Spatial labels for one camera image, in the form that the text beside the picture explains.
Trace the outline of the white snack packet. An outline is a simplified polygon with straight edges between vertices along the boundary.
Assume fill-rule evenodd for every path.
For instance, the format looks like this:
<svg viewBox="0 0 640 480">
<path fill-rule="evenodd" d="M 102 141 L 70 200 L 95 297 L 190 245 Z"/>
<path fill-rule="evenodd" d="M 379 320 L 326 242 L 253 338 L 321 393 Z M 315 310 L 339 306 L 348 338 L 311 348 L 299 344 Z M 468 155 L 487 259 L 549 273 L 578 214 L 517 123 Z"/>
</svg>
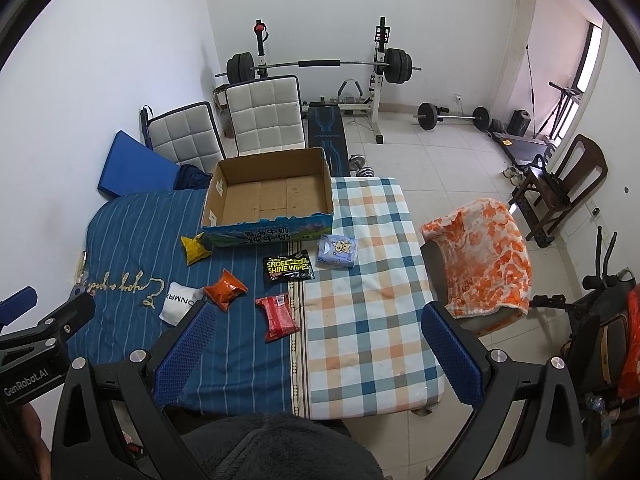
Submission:
<svg viewBox="0 0 640 480">
<path fill-rule="evenodd" d="M 163 309 L 160 311 L 160 319 L 171 326 L 177 326 L 194 304 L 203 299 L 203 296 L 204 292 L 201 288 L 171 282 Z"/>
</svg>

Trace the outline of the orange snack packet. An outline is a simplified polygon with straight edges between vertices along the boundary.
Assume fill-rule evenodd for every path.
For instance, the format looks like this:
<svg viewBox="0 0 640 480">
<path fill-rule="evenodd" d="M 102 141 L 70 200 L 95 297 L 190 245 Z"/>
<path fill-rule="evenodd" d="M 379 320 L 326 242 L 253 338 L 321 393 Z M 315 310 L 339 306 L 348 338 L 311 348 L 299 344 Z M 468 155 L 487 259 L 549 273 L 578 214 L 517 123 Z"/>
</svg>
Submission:
<svg viewBox="0 0 640 480">
<path fill-rule="evenodd" d="M 213 285 L 203 288 L 204 295 L 222 311 L 227 312 L 232 302 L 248 292 L 247 286 L 230 271 L 224 269 L 221 277 Z"/>
</svg>

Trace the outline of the red snack packet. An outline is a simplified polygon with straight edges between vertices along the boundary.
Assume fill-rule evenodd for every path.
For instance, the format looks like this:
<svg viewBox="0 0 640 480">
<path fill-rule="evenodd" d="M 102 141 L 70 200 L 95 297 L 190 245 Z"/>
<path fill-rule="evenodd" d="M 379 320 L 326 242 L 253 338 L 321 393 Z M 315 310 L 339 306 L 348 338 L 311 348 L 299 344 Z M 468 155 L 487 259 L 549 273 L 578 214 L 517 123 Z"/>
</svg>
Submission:
<svg viewBox="0 0 640 480">
<path fill-rule="evenodd" d="M 264 311 L 267 319 L 265 341 L 273 342 L 299 331 L 288 302 L 288 294 L 259 298 L 255 304 Z"/>
</svg>

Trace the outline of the yellow snack packet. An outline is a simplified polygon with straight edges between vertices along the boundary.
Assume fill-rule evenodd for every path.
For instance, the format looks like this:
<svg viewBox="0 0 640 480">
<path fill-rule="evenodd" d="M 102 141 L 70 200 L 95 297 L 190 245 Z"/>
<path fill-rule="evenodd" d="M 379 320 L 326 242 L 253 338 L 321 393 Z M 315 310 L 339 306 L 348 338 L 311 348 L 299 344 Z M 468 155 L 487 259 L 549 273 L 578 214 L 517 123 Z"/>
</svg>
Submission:
<svg viewBox="0 0 640 480">
<path fill-rule="evenodd" d="M 180 242 L 187 266 L 209 258 L 213 253 L 212 248 L 205 244 L 203 233 L 198 233 L 194 237 L 182 236 Z"/>
</svg>

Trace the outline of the light blue tissue pack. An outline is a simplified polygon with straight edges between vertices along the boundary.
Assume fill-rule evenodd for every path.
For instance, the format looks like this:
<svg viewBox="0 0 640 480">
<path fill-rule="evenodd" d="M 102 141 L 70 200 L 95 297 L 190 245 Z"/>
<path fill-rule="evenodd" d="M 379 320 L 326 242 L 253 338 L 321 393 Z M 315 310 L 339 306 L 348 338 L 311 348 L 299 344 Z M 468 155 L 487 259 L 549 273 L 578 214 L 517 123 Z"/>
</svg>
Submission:
<svg viewBox="0 0 640 480">
<path fill-rule="evenodd" d="M 356 266 L 358 245 L 354 238 L 344 235 L 322 235 L 318 246 L 318 261 L 327 266 L 351 269 Z"/>
</svg>

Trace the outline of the orange floral blanket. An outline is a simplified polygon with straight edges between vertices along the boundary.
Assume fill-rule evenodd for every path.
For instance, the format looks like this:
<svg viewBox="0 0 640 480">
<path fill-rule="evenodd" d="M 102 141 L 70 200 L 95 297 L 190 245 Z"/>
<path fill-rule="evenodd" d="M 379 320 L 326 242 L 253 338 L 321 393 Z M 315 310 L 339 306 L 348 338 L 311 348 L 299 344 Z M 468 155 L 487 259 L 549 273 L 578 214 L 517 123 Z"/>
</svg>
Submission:
<svg viewBox="0 0 640 480">
<path fill-rule="evenodd" d="M 533 269 L 526 243 L 508 207 L 477 198 L 424 223 L 420 234 L 442 254 L 453 318 L 528 313 Z"/>
</svg>

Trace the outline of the black fleece clothing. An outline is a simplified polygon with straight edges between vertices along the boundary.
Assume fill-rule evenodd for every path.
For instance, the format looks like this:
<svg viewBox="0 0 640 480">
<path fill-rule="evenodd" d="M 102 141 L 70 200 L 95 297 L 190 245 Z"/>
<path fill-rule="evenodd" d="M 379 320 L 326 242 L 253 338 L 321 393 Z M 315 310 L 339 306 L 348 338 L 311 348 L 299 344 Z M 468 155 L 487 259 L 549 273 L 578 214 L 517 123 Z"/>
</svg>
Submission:
<svg viewBox="0 0 640 480">
<path fill-rule="evenodd" d="M 211 479 L 382 479 L 372 453 L 341 420 L 292 414 L 164 414 Z"/>
</svg>

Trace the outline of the blue foam mat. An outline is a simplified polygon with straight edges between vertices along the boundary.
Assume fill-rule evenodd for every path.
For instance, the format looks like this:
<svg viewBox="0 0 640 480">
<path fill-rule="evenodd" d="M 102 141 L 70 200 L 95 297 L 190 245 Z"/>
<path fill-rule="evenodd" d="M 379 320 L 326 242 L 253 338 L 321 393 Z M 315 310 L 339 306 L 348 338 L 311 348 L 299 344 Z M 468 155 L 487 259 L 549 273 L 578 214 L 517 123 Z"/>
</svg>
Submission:
<svg viewBox="0 0 640 480">
<path fill-rule="evenodd" d="M 108 152 L 98 190 L 110 197 L 171 191 L 179 166 L 134 140 L 125 131 L 115 134 Z"/>
</svg>

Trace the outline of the treadmill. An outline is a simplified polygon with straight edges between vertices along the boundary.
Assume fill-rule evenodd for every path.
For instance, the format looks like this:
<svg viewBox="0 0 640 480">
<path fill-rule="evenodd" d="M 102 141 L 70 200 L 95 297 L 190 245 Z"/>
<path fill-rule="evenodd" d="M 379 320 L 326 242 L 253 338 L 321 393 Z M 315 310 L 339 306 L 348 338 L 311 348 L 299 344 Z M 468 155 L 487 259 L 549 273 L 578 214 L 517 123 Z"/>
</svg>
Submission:
<svg viewBox="0 0 640 480">
<path fill-rule="evenodd" d="M 518 169 L 523 169 L 532 162 L 548 162 L 555 151 L 555 146 L 544 136 L 540 139 L 526 136 L 531 121 L 527 110 L 514 110 L 506 126 L 497 118 L 492 118 L 489 123 L 491 139 Z"/>
</svg>

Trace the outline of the open cardboard box blue sides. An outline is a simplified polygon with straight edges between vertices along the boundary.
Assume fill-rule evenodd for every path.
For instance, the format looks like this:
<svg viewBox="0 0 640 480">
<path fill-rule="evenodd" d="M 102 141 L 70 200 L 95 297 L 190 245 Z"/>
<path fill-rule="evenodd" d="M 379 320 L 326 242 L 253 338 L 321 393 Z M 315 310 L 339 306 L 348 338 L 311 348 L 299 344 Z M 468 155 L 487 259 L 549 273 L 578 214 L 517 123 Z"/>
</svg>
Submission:
<svg viewBox="0 0 640 480">
<path fill-rule="evenodd" d="M 318 240 L 333 226 L 332 181 L 322 148 L 243 155 L 220 162 L 201 227 L 214 247 Z"/>
</svg>

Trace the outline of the left white quilted chair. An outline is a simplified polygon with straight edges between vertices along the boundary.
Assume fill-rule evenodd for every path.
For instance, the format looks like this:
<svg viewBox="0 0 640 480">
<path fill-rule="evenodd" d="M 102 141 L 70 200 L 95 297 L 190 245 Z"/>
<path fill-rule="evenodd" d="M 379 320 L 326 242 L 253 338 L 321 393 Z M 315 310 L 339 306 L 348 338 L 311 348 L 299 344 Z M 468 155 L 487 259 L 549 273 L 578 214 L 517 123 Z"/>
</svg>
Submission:
<svg viewBox="0 0 640 480">
<path fill-rule="evenodd" d="M 145 105 L 140 110 L 145 146 L 179 166 L 192 165 L 212 174 L 226 158 L 209 102 L 185 105 L 154 116 Z"/>
</svg>

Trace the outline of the white quilted chair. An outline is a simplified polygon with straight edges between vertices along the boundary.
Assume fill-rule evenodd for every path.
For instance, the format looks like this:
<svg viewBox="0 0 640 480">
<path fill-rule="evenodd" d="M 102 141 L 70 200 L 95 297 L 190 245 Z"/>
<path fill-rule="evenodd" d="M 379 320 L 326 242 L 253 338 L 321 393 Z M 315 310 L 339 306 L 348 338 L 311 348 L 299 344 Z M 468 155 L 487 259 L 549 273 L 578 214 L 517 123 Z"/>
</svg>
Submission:
<svg viewBox="0 0 640 480">
<path fill-rule="evenodd" d="M 140 110 L 145 146 L 179 166 L 192 165 L 212 174 L 226 158 L 209 102 L 185 105 L 154 116 L 145 105 Z"/>
<path fill-rule="evenodd" d="M 306 148 L 296 76 L 232 84 L 224 94 L 239 156 Z"/>
</svg>

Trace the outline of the right white quilted chair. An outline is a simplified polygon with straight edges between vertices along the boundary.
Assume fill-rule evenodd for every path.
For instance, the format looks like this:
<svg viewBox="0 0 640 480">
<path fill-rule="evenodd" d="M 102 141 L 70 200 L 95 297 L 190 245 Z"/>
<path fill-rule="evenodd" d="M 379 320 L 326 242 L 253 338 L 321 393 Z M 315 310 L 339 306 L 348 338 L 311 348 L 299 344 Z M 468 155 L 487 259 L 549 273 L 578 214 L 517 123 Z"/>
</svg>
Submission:
<svg viewBox="0 0 640 480">
<path fill-rule="evenodd" d="M 296 76 L 232 84 L 224 94 L 239 156 L 306 148 Z"/>
</svg>

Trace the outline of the barbell on rack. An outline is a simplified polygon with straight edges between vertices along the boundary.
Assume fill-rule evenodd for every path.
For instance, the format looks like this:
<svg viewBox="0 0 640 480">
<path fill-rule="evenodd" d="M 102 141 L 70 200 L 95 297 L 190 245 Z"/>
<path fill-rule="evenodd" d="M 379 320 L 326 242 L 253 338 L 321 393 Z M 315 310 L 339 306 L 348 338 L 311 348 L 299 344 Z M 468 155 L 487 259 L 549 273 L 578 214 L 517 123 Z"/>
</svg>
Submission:
<svg viewBox="0 0 640 480">
<path fill-rule="evenodd" d="M 414 72 L 420 72 L 421 67 L 413 64 L 409 53 L 402 49 L 389 48 L 384 52 L 382 61 L 360 62 L 345 61 L 339 58 L 322 58 L 322 60 L 299 60 L 293 62 L 279 62 L 256 65 L 250 52 L 238 53 L 228 59 L 226 70 L 216 74 L 216 77 L 226 77 L 229 84 L 239 84 L 254 80 L 259 73 L 267 73 L 273 68 L 329 68 L 342 66 L 370 66 L 376 74 L 381 73 L 390 84 L 404 84 L 409 81 Z"/>
</svg>

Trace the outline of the white weight bench rack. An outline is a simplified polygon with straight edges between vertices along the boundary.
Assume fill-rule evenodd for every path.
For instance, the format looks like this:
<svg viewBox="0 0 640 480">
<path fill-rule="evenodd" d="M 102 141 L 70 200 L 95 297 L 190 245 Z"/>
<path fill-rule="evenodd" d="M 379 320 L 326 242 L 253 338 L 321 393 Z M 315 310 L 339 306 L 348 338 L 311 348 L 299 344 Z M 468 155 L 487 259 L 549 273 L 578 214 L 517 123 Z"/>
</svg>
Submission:
<svg viewBox="0 0 640 480">
<path fill-rule="evenodd" d="M 262 20 L 257 20 L 253 32 L 256 36 L 257 44 L 257 65 L 267 64 L 265 44 L 269 37 L 268 27 Z M 390 26 L 386 25 L 386 17 L 381 16 L 375 27 L 373 61 L 382 61 L 386 46 L 390 38 Z M 259 73 L 257 77 L 266 78 L 267 73 Z M 374 135 L 376 144 L 384 143 L 384 136 L 378 125 L 378 112 L 380 111 L 380 103 L 382 96 L 384 77 L 381 73 L 376 74 L 371 67 L 371 76 L 369 80 L 368 95 L 364 98 L 364 103 L 354 104 L 352 106 L 341 105 L 341 110 L 346 112 L 366 113 L 368 115 L 371 131 Z"/>
</svg>

